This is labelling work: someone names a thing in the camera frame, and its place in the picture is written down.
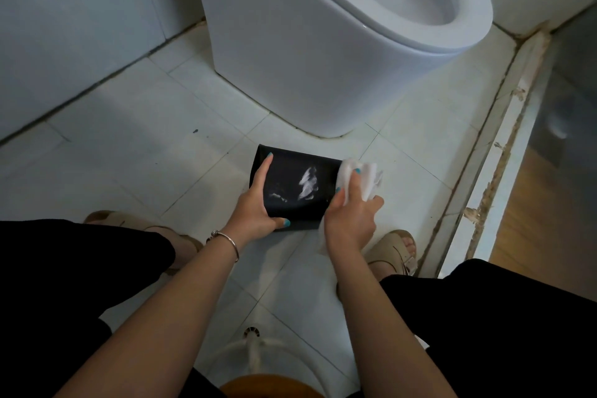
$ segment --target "white toilet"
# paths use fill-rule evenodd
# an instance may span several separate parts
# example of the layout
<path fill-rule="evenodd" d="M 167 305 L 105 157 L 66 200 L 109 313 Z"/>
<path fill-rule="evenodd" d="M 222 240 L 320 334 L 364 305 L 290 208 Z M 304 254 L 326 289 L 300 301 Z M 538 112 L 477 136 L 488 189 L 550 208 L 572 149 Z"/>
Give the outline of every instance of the white toilet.
<path fill-rule="evenodd" d="M 479 42 L 490 0 L 202 0 L 216 71 L 320 137 Z"/>

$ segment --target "bracelet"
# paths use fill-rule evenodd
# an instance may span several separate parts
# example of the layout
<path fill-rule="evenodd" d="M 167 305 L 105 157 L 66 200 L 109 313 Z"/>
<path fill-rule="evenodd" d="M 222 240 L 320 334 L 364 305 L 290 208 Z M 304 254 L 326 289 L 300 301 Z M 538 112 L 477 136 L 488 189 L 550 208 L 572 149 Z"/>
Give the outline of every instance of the bracelet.
<path fill-rule="evenodd" d="M 234 251 L 236 252 L 236 261 L 235 261 L 235 263 L 236 263 L 236 262 L 237 262 L 237 261 L 238 261 L 238 260 L 239 260 L 241 257 L 240 257 L 240 255 L 238 255 L 238 248 L 236 247 L 236 244 L 235 244 L 235 242 L 232 240 L 232 238 L 231 238 L 230 236 L 228 236 L 227 234 L 224 234 L 224 233 L 222 233 L 221 231 L 217 231 L 217 230 L 215 229 L 215 230 L 213 230 L 213 231 L 211 232 L 211 236 L 210 236 L 210 238 L 209 238 L 207 241 L 210 241 L 210 240 L 212 240 L 214 237 L 216 237 L 216 236 L 218 236 L 218 235 L 219 235 L 219 236 L 223 236 L 223 237 L 225 237 L 226 239 L 228 239 L 228 241 L 230 241 L 230 244 L 232 244 L 232 247 L 234 247 Z"/>

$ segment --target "person's right hand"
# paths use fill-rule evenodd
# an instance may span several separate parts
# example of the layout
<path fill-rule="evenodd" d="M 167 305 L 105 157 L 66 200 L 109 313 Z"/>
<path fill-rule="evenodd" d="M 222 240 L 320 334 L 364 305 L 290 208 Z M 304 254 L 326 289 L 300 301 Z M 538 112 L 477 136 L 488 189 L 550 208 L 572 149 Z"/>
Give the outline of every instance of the person's right hand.
<path fill-rule="evenodd" d="M 344 206 L 346 189 L 340 189 L 325 212 L 325 242 L 330 249 L 358 248 L 361 250 L 375 232 L 374 216 L 383 206 L 383 198 L 363 201 L 361 176 L 355 171 L 348 184 L 348 203 Z"/>

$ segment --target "wooden floor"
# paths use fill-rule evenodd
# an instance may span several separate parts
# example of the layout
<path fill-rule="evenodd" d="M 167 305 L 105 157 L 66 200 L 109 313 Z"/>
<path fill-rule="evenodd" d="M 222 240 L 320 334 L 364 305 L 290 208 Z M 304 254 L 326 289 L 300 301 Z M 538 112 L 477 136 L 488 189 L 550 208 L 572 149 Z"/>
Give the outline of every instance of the wooden floor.
<path fill-rule="evenodd" d="M 595 232 L 573 195 L 527 148 L 489 261 L 597 301 Z"/>

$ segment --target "black pants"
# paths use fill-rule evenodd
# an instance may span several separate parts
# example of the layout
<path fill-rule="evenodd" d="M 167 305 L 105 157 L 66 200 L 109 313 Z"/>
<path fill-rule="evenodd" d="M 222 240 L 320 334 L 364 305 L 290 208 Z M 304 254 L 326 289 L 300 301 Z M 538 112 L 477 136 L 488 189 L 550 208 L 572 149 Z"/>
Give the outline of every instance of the black pants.
<path fill-rule="evenodd" d="M 174 261 L 156 233 L 41 220 L 0 222 L 4 355 L 19 394 L 52 396 L 111 335 L 106 309 Z M 469 260 L 443 280 L 381 282 L 460 398 L 590 391 L 597 304 Z M 180 396 L 222 396 L 192 369 Z"/>

